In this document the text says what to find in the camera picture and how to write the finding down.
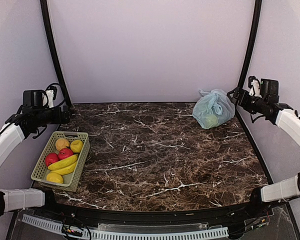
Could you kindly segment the light blue plastic bag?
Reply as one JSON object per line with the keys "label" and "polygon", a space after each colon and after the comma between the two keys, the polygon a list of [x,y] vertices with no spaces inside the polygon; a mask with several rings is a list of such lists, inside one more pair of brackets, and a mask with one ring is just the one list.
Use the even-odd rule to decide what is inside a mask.
{"label": "light blue plastic bag", "polygon": [[192,116],[197,120],[203,129],[210,129],[205,126],[207,115],[215,115],[218,118],[218,126],[230,121],[235,116],[235,105],[227,97],[227,93],[222,89],[211,91],[198,90],[200,99],[196,102],[192,110]]}

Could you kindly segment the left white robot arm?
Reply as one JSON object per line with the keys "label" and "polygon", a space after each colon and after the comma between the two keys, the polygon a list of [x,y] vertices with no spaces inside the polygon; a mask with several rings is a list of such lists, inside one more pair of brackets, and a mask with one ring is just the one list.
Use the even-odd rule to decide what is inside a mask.
{"label": "left white robot arm", "polygon": [[[64,90],[60,83],[51,83],[44,90],[26,90],[23,103],[0,130],[0,167],[14,149],[32,135],[40,137],[49,125],[61,125],[70,121],[71,113],[65,100],[55,105],[57,89]],[[0,189],[0,217],[4,213],[27,208],[41,208],[50,218],[57,218],[60,206],[47,198],[44,191],[28,189]]]}

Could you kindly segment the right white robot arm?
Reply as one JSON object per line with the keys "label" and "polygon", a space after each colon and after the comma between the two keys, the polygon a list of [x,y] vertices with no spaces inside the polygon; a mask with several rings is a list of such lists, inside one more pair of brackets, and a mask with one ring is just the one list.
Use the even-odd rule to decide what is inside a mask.
{"label": "right white robot arm", "polygon": [[[248,86],[250,90],[236,87],[227,93],[227,97],[235,106],[242,107],[251,115],[258,114],[260,118],[264,117],[276,125],[300,147],[300,115],[288,104],[279,102],[279,82],[250,76]],[[296,198],[300,198],[300,172],[278,183],[255,188],[244,210],[248,216],[255,218],[272,205]]]}

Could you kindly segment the orange fruit in basket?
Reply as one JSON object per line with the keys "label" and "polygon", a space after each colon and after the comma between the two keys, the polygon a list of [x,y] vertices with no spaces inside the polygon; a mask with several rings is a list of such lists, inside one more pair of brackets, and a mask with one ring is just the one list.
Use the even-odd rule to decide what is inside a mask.
{"label": "orange fruit in basket", "polygon": [[55,148],[57,151],[60,151],[64,148],[68,148],[70,146],[70,142],[66,138],[58,138],[55,141]]}

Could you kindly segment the green fruit in bag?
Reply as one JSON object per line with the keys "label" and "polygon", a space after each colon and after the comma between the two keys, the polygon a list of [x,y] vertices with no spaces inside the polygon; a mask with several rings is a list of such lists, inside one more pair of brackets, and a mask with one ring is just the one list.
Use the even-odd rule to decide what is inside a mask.
{"label": "green fruit in bag", "polygon": [[218,126],[218,117],[214,114],[209,114],[205,117],[205,126],[207,129]]}

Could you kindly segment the yellow pear in basket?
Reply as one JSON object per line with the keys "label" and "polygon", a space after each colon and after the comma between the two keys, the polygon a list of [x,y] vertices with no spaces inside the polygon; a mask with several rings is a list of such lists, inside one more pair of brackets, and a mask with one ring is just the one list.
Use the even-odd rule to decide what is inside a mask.
{"label": "yellow pear in basket", "polygon": [[84,142],[80,139],[74,140],[70,143],[70,149],[73,153],[79,154],[84,146]]}

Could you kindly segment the red apple right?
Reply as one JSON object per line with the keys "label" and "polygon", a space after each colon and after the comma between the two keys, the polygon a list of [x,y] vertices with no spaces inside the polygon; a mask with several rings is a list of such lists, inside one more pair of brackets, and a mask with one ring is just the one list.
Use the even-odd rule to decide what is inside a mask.
{"label": "red apple right", "polygon": [[70,148],[62,148],[58,153],[59,160],[69,158],[73,155],[73,151]]}

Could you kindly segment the red apple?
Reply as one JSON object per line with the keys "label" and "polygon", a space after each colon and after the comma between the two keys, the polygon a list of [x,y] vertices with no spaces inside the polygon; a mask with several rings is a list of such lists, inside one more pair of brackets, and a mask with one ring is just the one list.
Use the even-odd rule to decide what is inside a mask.
{"label": "red apple", "polygon": [[59,160],[69,158],[73,155],[73,151],[70,148],[62,148],[58,153]]}
{"label": "red apple", "polygon": [[47,167],[49,167],[50,165],[58,162],[60,159],[58,157],[58,155],[55,152],[49,153],[46,157],[45,157],[45,165]]}

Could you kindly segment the red apple left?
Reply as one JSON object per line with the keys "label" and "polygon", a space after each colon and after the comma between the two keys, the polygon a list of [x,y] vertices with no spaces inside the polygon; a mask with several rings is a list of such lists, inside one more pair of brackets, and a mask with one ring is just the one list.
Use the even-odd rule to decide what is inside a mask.
{"label": "red apple left", "polygon": [[58,157],[58,155],[55,152],[49,153],[46,157],[45,157],[45,165],[47,167],[49,167],[50,165],[58,162],[60,159]]}

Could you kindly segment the upper yellow banana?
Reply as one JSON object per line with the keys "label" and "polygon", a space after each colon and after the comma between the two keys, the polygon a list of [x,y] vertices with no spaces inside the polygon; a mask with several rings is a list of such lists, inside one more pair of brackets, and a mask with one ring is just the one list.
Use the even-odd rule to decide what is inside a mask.
{"label": "upper yellow banana", "polygon": [[65,158],[63,160],[59,160],[58,162],[55,162],[53,164],[51,164],[49,167],[47,167],[50,171],[53,170],[59,170],[61,168],[67,167],[71,164],[73,164],[74,162],[76,162],[78,160],[78,155],[74,154],[68,158]]}

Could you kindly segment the yellow banana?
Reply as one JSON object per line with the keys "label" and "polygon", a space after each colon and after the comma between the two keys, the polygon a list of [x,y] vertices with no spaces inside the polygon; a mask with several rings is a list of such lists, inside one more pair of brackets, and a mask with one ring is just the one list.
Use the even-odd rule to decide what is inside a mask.
{"label": "yellow banana", "polygon": [[55,162],[53,164],[51,164],[49,167],[47,167],[50,171],[53,170],[59,170],[61,168],[67,167],[71,164],[73,164],[74,162],[76,162],[78,160],[78,155],[74,154],[68,158],[65,158],[63,160],[59,160],[58,162]]}
{"label": "yellow banana", "polygon": [[73,164],[69,165],[69,166],[66,166],[66,167],[63,167],[63,168],[60,168],[60,169],[57,169],[57,170],[52,170],[51,172],[52,173],[57,173],[61,176],[71,174],[72,172],[74,172],[74,170],[76,168],[76,165],[77,165],[77,161],[74,162]]}

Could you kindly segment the green perforated plastic basket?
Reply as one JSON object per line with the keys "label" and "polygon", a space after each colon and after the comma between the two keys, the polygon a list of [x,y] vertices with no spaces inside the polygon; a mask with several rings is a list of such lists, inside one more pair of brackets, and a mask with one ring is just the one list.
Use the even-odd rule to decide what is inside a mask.
{"label": "green perforated plastic basket", "polygon": [[31,179],[45,187],[75,192],[89,150],[86,132],[55,131],[38,159]]}

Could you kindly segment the lower yellow banana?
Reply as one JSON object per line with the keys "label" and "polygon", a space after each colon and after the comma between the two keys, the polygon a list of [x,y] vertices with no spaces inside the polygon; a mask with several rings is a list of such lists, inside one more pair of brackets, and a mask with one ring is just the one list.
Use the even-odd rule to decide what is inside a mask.
{"label": "lower yellow banana", "polygon": [[76,168],[76,165],[77,165],[77,161],[74,162],[73,164],[69,165],[69,166],[66,166],[66,167],[63,167],[63,168],[60,168],[60,169],[57,169],[57,170],[52,170],[51,172],[52,173],[57,173],[61,176],[71,174],[72,172],[74,172],[74,170]]}

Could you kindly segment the yellow lemon in basket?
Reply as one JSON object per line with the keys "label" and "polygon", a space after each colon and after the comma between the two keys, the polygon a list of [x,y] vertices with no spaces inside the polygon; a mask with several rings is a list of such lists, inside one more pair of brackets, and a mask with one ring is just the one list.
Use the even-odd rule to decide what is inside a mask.
{"label": "yellow lemon in basket", "polygon": [[57,183],[57,184],[63,184],[64,179],[62,175],[56,173],[56,172],[50,172],[46,175],[46,180],[49,182]]}

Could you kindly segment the right black frame post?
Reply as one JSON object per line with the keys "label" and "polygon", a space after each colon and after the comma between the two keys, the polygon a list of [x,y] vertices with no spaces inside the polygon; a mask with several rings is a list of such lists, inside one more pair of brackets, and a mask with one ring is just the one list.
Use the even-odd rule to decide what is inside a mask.
{"label": "right black frame post", "polygon": [[251,59],[252,59],[252,55],[253,55],[253,51],[254,51],[254,47],[255,47],[255,42],[256,42],[256,38],[257,38],[258,28],[259,28],[259,22],[260,22],[261,10],[262,10],[262,2],[263,2],[262,0],[254,1],[253,16],[252,16],[252,22],[251,22],[251,28],[250,28],[247,48],[246,48],[245,57],[244,57],[242,69],[241,69],[240,76],[238,79],[238,84],[237,84],[237,86],[240,88],[244,87],[245,80],[246,80],[248,70],[250,67],[250,63],[251,63]]}

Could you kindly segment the black frame post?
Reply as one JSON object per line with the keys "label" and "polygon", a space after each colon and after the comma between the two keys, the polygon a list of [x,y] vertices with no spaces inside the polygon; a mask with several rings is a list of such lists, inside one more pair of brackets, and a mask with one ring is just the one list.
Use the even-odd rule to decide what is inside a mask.
{"label": "black frame post", "polygon": [[262,10],[262,2],[263,2],[262,0],[254,1],[253,16],[252,16],[252,22],[251,22],[251,28],[250,28],[247,48],[246,48],[245,57],[244,57],[242,69],[241,69],[240,76],[238,79],[238,84],[237,84],[237,86],[240,88],[244,87],[245,80],[246,80],[248,70],[250,67],[250,63],[251,63],[251,59],[252,59],[252,55],[253,55],[253,51],[254,51],[254,47],[255,47],[255,42],[256,42],[256,38],[257,38],[258,28],[259,28],[259,22],[260,22],[261,10]]}
{"label": "black frame post", "polygon": [[63,71],[61,68],[61,64],[59,61],[59,56],[57,53],[57,48],[54,40],[54,34],[52,30],[52,23],[50,19],[50,14],[49,14],[49,7],[48,7],[48,1],[47,0],[40,0],[40,8],[41,8],[41,15],[42,15],[42,20],[43,20],[43,25],[45,29],[45,34],[46,34],[46,39],[50,51],[50,56],[52,59],[53,67],[55,70],[55,74],[58,80],[58,83],[61,85],[61,91],[63,94],[63,97],[65,99],[65,103],[67,106],[72,106],[72,102],[70,99],[70,95],[66,86],[65,78],[63,75]]}

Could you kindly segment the left black frame post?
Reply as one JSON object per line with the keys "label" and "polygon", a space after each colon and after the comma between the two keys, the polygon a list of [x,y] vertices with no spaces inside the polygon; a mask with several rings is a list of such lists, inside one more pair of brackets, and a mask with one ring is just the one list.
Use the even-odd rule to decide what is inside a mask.
{"label": "left black frame post", "polygon": [[55,70],[55,74],[58,80],[58,83],[61,85],[61,91],[63,94],[63,97],[65,99],[65,103],[67,106],[72,106],[72,102],[70,99],[70,95],[66,86],[65,78],[63,75],[63,71],[61,68],[61,64],[59,61],[59,56],[57,53],[57,48],[54,40],[54,34],[52,30],[52,23],[50,19],[50,14],[49,14],[49,7],[48,7],[48,1],[47,0],[40,0],[40,8],[41,8],[41,15],[42,15],[42,20],[43,20],[43,25],[45,29],[45,34],[46,34],[46,39],[50,51],[50,56],[52,59],[53,67]]}

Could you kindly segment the black front table rail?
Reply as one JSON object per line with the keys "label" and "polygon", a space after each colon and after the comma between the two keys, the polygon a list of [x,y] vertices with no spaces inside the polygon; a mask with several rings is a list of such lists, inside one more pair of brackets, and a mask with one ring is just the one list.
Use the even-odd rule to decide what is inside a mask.
{"label": "black front table rail", "polygon": [[246,220],[266,217],[272,214],[271,210],[265,209],[258,215],[248,215],[249,203],[241,203],[231,206],[184,210],[184,211],[162,211],[162,212],[133,212],[114,211],[85,208],[67,204],[57,203],[54,196],[48,197],[43,207],[35,207],[34,214],[53,220],[65,221],[67,224],[83,223],[88,227],[96,227],[100,224],[128,225],[128,226],[168,226],[203,224],[209,226],[242,225]]}

